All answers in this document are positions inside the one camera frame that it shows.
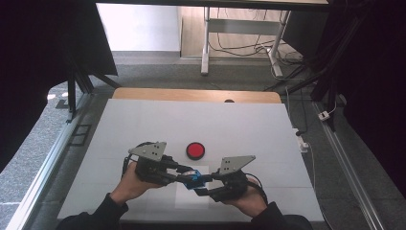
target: black curtain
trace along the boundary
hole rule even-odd
[[[94,3],[2,1],[0,32],[3,171],[40,117],[48,91],[67,81],[72,60],[89,72],[117,70]]]
[[[340,63],[344,114],[406,197],[406,7],[379,0]]]

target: person's right hand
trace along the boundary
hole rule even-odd
[[[254,179],[248,178],[248,180],[258,184]],[[224,200],[223,203],[235,206],[239,211],[251,218],[259,215],[267,207],[259,191],[251,186],[248,186],[247,192],[239,199]]]

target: round button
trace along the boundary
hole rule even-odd
[[[204,146],[198,142],[193,142],[186,148],[186,154],[191,160],[199,160],[204,156]]]

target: sleeve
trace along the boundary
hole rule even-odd
[[[258,230],[305,230],[298,224],[287,222],[275,202],[272,202],[258,216],[251,219],[254,229]]]
[[[70,216],[63,219],[56,230],[67,229],[117,229],[121,216],[128,211],[128,206],[124,204],[122,207],[117,205],[111,199],[110,194],[107,194],[104,201],[94,214],[80,213],[77,216]]]

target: table leg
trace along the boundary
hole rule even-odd
[[[272,46],[272,49],[267,50],[269,59],[271,60],[271,63],[272,63],[272,69],[274,70],[276,78],[281,78],[283,76],[282,71],[281,71],[281,67],[278,64],[277,52],[278,52],[278,47],[279,47],[279,44],[281,42],[284,27],[286,26],[286,22],[287,22],[287,18],[289,16],[289,14],[290,14],[290,11],[286,11],[284,13],[284,16],[282,18],[280,27],[278,29],[277,36],[275,37],[275,43]]]
[[[204,8],[204,46],[202,54],[202,69],[201,75],[207,76],[209,74],[209,21],[210,21],[210,8]]]

